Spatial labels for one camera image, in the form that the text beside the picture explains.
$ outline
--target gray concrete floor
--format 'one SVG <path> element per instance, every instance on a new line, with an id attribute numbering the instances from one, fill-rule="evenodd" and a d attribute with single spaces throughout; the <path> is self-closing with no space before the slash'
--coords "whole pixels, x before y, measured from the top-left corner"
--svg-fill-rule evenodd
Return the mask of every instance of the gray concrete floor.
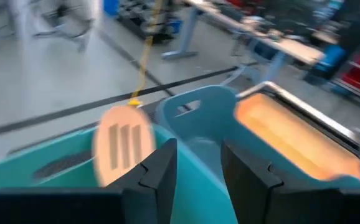
<path id="1" fill-rule="evenodd" d="M 94 2 L 93 15 L 97 18 L 95 29 L 90 34 L 87 50 L 80 54 L 77 46 L 67 40 L 31 39 L 27 8 L 20 4 L 20 15 L 17 18 L 19 38 L 0 39 L 0 125 L 130 93 L 136 89 L 137 69 L 111 48 L 99 32 L 104 32 L 137 60 L 143 50 L 143 41 L 101 13 L 100 5 L 99 1 Z M 185 23 L 188 10 L 179 12 Z M 190 46 L 192 50 L 199 52 L 197 57 L 172 62 L 161 60 L 163 52 L 178 46 L 177 39 L 168 45 L 153 47 L 148 70 L 161 83 L 171 83 L 230 68 L 236 65 L 235 58 L 229 55 L 233 43 L 226 32 L 199 21 Z M 302 73 L 296 68 L 286 66 L 274 81 L 341 124 L 349 128 L 360 128 L 360 104 L 303 83 L 300 80 Z M 201 86 L 218 84 L 228 75 L 225 73 L 170 90 L 178 94 Z M 155 84 L 148 80 L 146 88 L 152 86 Z M 252 84 L 240 77 L 230 86 L 241 91 Z M 141 99 L 144 103 L 151 103 L 164 97 L 168 95 L 159 91 L 142 96 Z M 17 147 L 97 121 L 111 106 L 102 106 L 2 134 L 0 159 Z"/>

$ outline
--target wooden spatula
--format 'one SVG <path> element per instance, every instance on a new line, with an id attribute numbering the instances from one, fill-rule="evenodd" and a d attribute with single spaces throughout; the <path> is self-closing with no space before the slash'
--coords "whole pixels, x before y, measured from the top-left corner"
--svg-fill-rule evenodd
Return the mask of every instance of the wooden spatula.
<path id="1" fill-rule="evenodd" d="M 94 167 L 105 187 L 116 181 L 155 150 L 151 123 L 134 106 L 114 106 L 101 118 L 94 137 Z"/>
<path id="2" fill-rule="evenodd" d="M 360 159 L 272 98 L 256 94 L 239 102 L 237 120 L 318 180 L 360 179 Z"/>

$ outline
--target plastic tray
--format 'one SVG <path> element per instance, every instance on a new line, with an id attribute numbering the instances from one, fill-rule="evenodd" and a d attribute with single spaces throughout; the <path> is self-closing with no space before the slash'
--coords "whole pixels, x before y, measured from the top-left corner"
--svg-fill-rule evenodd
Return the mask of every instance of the plastic tray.
<path id="1" fill-rule="evenodd" d="M 173 135 L 154 125 L 159 148 Z M 95 128 L 47 141 L 0 162 L 0 189 L 5 187 L 97 187 L 92 159 L 52 176 L 34 173 L 56 161 L 90 151 Z M 171 223 L 237 223 L 229 195 L 211 173 L 178 141 L 178 176 Z"/>
<path id="2" fill-rule="evenodd" d="M 263 83 L 252 88 L 249 93 L 270 90 L 273 94 L 285 94 L 285 91 L 274 90 L 272 86 L 275 85 L 270 82 Z M 199 102 L 196 109 L 183 114 L 177 113 L 179 107 L 194 101 Z M 238 147 L 250 149 L 256 156 L 272 161 L 284 171 L 291 172 L 318 189 L 340 186 L 360 189 L 360 181 L 354 177 L 343 176 L 332 181 L 320 181 L 305 174 L 271 148 L 264 139 L 260 139 L 235 119 L 234 108 L 237 102 L 238 98 L 233 89 L 219 85 L 207 86 L 164 100 L 158 106 L 157 119 L 178 139 L 184 141 L 200 159 L 201 165 L 206 166 L 223 187 L 225 182 L 220 161 L 220 145 L 223 140 L 228 139 Z"/>

